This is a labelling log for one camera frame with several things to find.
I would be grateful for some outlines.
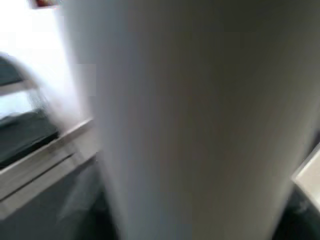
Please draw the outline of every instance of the white wall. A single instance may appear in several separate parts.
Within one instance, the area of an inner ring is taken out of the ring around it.
[[[88,114],[82,108],[73,82],[74,72],[68,62],[59,15],[60,9],[56,7],[32,9],[28,0],[0,0],[0,52],[16,58],[27,68],[54,112],[69,129],[88,118]],[[18,95],[17,101],[13,100],[12,94],[0,97],[2,116],[28,110],[27,106],[20,106],[24,96]]]

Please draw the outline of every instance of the white column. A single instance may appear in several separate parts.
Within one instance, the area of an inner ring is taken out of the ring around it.
[[[122,239],[270,239],[310,142],[317,8],[209,2],[64,1]]]

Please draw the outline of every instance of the dark floor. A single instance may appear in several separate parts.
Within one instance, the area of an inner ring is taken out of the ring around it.
[[[0,223],[0,240],[115,240],[91,160]]]
[[[295,187],[272,240],[320,240],[320,215]]]

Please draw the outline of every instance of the white baseboard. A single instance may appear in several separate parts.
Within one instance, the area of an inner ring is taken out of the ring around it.
[[[320,143],[293,174],[292,180],[320,212]]]
[[[0,171],[0,220],[14,213],[99,151],[92,120]]]

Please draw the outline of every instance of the dark gray surface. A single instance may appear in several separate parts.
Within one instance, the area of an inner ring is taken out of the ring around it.
[[[16,67],[9,60],[0,56],[0,86],[21,82],[22,78]]]
[[[91,160],[2,221],[0,239],[79,239],[84,222],[90,235],[95,218],[89,215],[98,196],[102,196],[101,185]]]

